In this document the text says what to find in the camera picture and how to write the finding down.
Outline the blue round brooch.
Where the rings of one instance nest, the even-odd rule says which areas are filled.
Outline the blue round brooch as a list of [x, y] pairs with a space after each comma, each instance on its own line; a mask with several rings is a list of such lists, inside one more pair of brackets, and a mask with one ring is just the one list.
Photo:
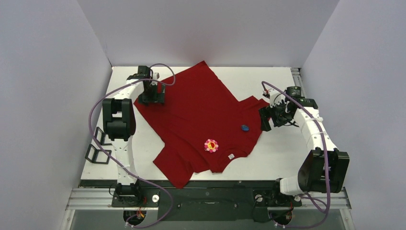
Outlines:
[[248, 132], [248, 131], [249, 131], [249, 127], [248, 127], [247, 125], [242, 125], [242, 126], [241, 126], [241, 129], [242, 129], [243, 131], [245, 131], [245, 132]]

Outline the red t-shirt garment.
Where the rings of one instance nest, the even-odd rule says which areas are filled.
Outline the red t-shirt garment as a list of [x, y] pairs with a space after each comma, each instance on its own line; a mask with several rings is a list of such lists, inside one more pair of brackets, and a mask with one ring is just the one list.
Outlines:
[[[164, 104], [146, 106], [136, 100], [135, 107], [164, 142], [154, 164], [176, 188], [183, 188], [194, 173], [222, 173], [231, 161], [253, 151], [262, 134], [263, 99], [237, 100], [204, 61], [164, 82]], [[204, 150], [207, 139], [217, 141], [218, 151]]]

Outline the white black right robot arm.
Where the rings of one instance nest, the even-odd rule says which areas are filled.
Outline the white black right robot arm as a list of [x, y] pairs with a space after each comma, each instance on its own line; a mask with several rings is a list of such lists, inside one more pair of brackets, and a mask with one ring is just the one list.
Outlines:
[[271, 201], [281, 205], [289, 196], [305, 192], [339, 193], [350, 157], [340, 151], [327, 134], [315, 100], [303, 97], [298, 86], [281, 92], [265, 89], [263, 96], [269, 105], [259, 110], [261, 130], [294, 125], [300, 129], [309, 151], [297, 175], [280, 179], [279, 186], [270, 191]]

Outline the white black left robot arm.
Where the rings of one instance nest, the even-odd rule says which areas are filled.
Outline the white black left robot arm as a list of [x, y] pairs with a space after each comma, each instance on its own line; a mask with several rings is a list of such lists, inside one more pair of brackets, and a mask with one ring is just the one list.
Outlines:
[[130, 75], [128, 87], [121, 89], [113, 98], [103, 99], [103, 130], [110, 139], [115, 158], [118, 160], [118, 179], [114, 198], [139, 206], [146, 202], [139, 181], [136, 179], [132, 137], [136, 130], [133, 100], [142, 105], [163, 104], [165, 86], [158, 85], [159, 74], [148, 66], [139, 66], [135, 74]]

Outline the pink flower brooch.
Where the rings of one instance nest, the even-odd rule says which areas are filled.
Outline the pink flower brooch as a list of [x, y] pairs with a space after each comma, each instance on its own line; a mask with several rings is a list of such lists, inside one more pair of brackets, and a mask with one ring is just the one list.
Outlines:
[[214, 139], [207, 139], [204, 143], [204, 150], [209, 153], [214, 153], [218, 151], [219, 145]]

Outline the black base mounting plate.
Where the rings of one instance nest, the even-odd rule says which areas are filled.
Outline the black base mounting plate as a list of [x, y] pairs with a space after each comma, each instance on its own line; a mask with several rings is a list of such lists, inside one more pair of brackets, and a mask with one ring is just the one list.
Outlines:
[[278, 181], [191, 181], [176, 188], [169, 181], [115, 185], [112, 207], [125, 209], [131, 224], [145, 220], [152, 210], [163, 221], [290, 221], [300, 198], [284, 195]]

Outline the right side aluminium rail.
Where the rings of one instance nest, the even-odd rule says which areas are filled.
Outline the right side aluminium rail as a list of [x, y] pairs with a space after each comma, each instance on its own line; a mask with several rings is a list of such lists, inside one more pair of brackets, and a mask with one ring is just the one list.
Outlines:
[[291, 68], [291, 74], [292, 74], [292, 77], [293, 77], [293, 81], [294, 81], [295, 86], [301, 87], [301, 89], [302, 89], [302, 93], [301, 93], [302, 96], [305, 97], [305, 98], [307, 98], [306, 91], [305, 91], [305, 88], [304, 88], [304, 84], [303, 84], [303, 81], [302, 81], [302, 76], [301, 76], [300, 70], [301, 70], [300, 68]]

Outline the aluminium frame rail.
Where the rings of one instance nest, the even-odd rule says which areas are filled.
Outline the aluminium frame rail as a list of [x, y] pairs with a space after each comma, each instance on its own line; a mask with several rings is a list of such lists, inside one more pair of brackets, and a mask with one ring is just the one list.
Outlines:
[[[138, 207], [114, 207], [113, 189], [74, 188], [66, 206], [67, 210], [136, 210]], [[350, 200], [343, 188], [339, 193], [331, 194], [331, 209], [351, 209]]]

